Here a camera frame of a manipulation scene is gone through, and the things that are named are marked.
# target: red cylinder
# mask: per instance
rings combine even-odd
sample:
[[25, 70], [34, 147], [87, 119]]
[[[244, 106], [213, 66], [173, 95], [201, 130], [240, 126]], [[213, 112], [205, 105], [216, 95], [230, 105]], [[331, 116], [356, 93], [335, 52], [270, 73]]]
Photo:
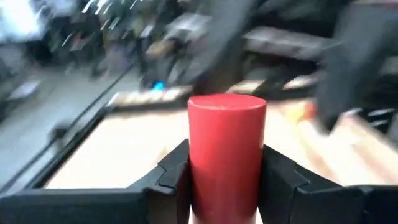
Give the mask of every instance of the red cylinder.
[[193, 222], [254, 224], [266, 101], [237, 94], [188, 101]]

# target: floor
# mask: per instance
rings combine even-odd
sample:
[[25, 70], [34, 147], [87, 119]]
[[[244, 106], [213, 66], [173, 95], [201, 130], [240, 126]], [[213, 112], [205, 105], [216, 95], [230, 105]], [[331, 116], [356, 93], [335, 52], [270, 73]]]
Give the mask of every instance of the floor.
[[[76, 68], [68, 75], [57, 68], [34, 72], [42, 81], [39, 91], [0, 124], [0, 188], [48, 144], [49, 133], [56, 124], [71, 123], [117, 78], [107, 75], [91, 80], [87, 68]], [[79, 120], [75, 129], [86, 124], [116, 92], [136, 90], [137, 86], [138, 77], [133, 69]], [[14, 188], [29, 181], [56, 151], [49, 150]]]

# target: red cylindrical block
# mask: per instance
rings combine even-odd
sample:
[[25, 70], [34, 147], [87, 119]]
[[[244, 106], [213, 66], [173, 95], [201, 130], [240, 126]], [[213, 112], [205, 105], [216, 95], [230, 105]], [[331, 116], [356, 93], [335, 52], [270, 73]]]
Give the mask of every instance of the red cylindrical block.
[[194, 223], [255, 223], [265, 113], [253, 96], [189, 99]]

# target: wooden table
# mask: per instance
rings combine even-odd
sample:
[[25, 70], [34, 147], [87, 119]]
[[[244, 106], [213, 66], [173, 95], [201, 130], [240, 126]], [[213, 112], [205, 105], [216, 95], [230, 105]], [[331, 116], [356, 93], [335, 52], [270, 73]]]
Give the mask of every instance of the wooden table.
[[[256, 85], [241, 83], [231, 91], [253, 89]], [[142, 100], [137, 93], [120, 93], [111, 104], [144, 103], [151, 97], [159, 100], [161, 95], [154, 93]], [[359, 118], [347, 114], [331, 135], [324, 136], [313, 121], [297, 122], [294, 113], [307, 102], [268, 103], [264, 143], [343, 186], [398, 184], [398, 154], [387, 139]], [[188, 138], [186, 110], [110, 116], [45, 187], [125, 188], [154, 168], [185, 138]]]

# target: blue light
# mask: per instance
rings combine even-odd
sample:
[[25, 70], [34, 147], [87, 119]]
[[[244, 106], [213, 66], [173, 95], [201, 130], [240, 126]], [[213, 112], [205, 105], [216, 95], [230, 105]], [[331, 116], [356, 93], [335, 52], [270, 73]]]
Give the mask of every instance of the blue light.
[[164, 89], [164, 83], [162, 82], [157, 82], [155, 85], [152, 87], [153, 90], [163, 90]]

